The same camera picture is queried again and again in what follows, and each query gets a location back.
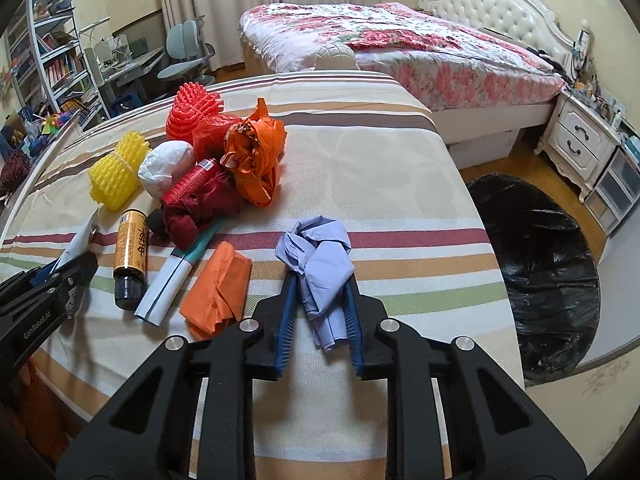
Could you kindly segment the white crumpled paper ball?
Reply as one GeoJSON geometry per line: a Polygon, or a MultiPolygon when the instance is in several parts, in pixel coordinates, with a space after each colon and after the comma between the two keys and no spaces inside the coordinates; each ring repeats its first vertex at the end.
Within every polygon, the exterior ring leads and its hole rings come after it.
{"type": "Polygon", "coordinates": [[[181,140],[158,144],[143,159],[138,169],[142,188],[159,200],[196,163],[193,146],[181,140]]]}

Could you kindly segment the white bed frame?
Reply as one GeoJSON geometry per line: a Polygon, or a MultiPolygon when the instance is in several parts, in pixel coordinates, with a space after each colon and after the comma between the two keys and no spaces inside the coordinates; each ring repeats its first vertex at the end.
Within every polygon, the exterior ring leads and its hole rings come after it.
{"type": "MultiPolygon", "coordinates": [[[[249,75],[274,74],[250,40],[241,35],[240,43],[249,75]]],[[[457,168],[465,169],[508,156],[521,130],[549,121],[555,101],[436,110],[430,116],[457,168]]]]}

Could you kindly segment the orange paper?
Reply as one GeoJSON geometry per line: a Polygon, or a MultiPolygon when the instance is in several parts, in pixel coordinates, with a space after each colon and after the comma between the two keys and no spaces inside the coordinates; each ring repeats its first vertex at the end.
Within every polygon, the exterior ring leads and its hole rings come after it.
{"type": "Polygon", "coordinates": [[[252,260],[221,242],[186,294],[180,314],[196,340],[212,338],[242,321],[252,260]]]}

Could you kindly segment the white bookshelf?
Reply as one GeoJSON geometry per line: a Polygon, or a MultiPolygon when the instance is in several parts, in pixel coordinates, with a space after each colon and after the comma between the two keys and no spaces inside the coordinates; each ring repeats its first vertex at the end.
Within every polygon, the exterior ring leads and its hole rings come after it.
{"type": "Polygon", "coordinates": [[[76,21],[74,0],[22,0],[3,35],[10,81],[38,113],[79,116],[81,129],[108,118],[76,21]]]}

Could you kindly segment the white nightstand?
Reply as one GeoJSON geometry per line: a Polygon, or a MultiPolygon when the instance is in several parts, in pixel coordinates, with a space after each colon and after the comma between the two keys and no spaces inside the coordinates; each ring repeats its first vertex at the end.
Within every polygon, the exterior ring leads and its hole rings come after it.
{"type": "Polygon", "coordinates": [[[556,171],[580,188],[583,204],[619,145],[612,126],[564,89],[534,154],[547,154],[556,171]]]}

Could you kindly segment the black trash bag bin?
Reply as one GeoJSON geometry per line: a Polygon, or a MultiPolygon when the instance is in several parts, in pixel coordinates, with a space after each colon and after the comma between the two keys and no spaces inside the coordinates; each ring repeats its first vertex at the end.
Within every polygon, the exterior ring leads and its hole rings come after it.
{"type": "Polygon", "coordinates": [[[596,263],[577,221],[535,185],[508,174],[468,183],[506,284],[525,381],[574,372],[600,321],[596,263]]]}

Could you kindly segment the red foam fruit net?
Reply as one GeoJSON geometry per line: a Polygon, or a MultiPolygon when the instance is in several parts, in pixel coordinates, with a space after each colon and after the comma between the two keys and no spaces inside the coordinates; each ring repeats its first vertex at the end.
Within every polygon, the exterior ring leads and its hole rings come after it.
{"type": "Polygon", "coordinates": [[[182,84],[166,119],[165,130],[169,140],[192,143],[192,133],[203,120],[224,110],[224,101],[217,92],[208,92],[202,84],[182,84]]]}

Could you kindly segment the teal desk chair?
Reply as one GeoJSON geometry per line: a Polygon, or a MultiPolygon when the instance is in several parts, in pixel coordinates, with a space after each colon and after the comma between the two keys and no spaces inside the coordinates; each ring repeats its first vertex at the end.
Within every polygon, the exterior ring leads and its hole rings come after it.
{"type": "Polygon", "coordinates": [[[165,49],[174,62],[157,74],[160,81],[194,81],[202,86],[215,81],[215,76],[210,73],[210,61],[216,50],[204,40],[203,24],[204,16],[200,15],[169,29],[165,49]]]}

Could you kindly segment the dark red bag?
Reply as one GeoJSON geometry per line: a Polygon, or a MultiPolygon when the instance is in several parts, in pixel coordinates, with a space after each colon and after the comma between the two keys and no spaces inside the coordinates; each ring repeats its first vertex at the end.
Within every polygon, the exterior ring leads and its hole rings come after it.
{"type": "Polygon", "coordinates": [[[185,252],[215,220],[241,211],[242,197],[228,171],[221,171],[197,190],[163,206],[165,231],[185,252]]]}

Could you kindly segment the plastic drawer unit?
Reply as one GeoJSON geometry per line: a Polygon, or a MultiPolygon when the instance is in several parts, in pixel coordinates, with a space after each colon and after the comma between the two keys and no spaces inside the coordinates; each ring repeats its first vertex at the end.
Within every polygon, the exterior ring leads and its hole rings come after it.
{"type": "Polygon", "coordinates": [[[639,203],[639,192],[638,160],[623,145],[615,149],[585,205],[604,234],[611,236],[639,203]]]}

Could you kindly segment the gold black spray can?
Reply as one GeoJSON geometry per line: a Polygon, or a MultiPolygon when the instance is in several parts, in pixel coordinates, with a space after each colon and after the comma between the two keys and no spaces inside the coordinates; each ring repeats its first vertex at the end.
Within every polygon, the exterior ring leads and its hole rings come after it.
{"type": "Polygon", "coordinates": [[[117,307],[134,311],[146,292],[148,226],[146,215],[137,209],[122,213],[114,255],[114,300],[117,307]]]}

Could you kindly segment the light blue paper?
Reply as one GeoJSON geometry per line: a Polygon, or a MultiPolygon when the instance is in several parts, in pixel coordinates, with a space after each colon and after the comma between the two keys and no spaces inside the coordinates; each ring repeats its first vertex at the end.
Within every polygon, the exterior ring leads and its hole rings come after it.
{"type": "Polygon", "coordinates": [[[282,233],[274,253],[299,276],[299,292],[314,334],[314,344],[330,351],[347,340],[338,295],[355,273],[349,258],[352,243],[336,219],[315,216],[299,220],[282,233]]]}

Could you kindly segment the yellow foam fruit net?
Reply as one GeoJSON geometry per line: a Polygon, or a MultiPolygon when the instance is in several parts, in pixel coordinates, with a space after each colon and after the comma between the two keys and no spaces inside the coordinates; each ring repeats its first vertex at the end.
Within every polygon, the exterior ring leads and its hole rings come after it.
{"type": "Polygon", "coordinates": [[[119,211],[140,186],[138,171],[150,151],[149,142],[140,132],[127,132],[114,151],[89,169],[91,198],[110,211],[119,211]]]}

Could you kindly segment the white tufted headboard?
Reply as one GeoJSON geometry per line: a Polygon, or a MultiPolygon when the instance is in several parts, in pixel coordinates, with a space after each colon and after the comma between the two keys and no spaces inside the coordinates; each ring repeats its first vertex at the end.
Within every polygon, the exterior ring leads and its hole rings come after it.
{"type": "Polygon", "coordinates": [[[419,0],[421,10],[544,52],[577,77],[589,49],[590,26],[582,22],[577,38],[560,29],[555,13],[541,0],[419,0]]]}

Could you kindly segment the floral bed quilt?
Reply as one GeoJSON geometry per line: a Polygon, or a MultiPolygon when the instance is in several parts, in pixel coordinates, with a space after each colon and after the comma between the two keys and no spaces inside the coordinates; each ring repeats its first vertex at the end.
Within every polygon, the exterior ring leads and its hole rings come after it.
{"type": "Polygon", "coordinates": [[[322,49],[349,48],[352,67],[393,77],[430,110],[538,104],[565,86],[535,53],[399,2],[262,4],[240,33],[273,73],[318,70],[322,49]]]}

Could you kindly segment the red cylindrical bottle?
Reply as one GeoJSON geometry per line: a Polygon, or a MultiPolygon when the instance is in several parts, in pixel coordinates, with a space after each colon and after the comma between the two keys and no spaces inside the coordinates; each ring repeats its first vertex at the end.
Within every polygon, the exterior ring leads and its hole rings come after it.
{"type": "Polygon", "coordinates": [[[164,209],[169,204],[178,203],[180,198],[197,191],[208,182],[219,170],[219,164],[215,159],[203,159],[191,168],[176,184],[160,198],[160,206],[150,212],[145,223],[150,231],[160,237],[167,238],[165,229],[164,209]]]}

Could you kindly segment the orange plastic bag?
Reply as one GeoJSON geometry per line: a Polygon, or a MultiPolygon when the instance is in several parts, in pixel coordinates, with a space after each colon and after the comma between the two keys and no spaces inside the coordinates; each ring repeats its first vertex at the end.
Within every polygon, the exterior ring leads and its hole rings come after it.
{"type": "Polygon", "coordinates": [[[273,201],[287,135],[282,120],[271,117],[266,100],[258,98],[252,114],[224,137],[220,163],[232,172],[240,195],[257,207],[266,208],[273,201]]]}

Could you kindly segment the grey study desk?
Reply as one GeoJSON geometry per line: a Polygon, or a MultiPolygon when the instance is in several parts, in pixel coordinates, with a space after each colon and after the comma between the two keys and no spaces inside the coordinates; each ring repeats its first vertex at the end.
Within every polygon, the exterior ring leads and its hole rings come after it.
{"type": "Polygon", "coordinates": [[[142,79],[157,68],[165,51],[156,48],[135,58],[125,35],[94,42],[94,31],[109,20],[106,16],[78,30],[79,36],[89,41],[84,57],[92,82],[107,110],[111,110],[116,100],[126,93],[135,94],[145,104],[149,97],[142,79]]]}

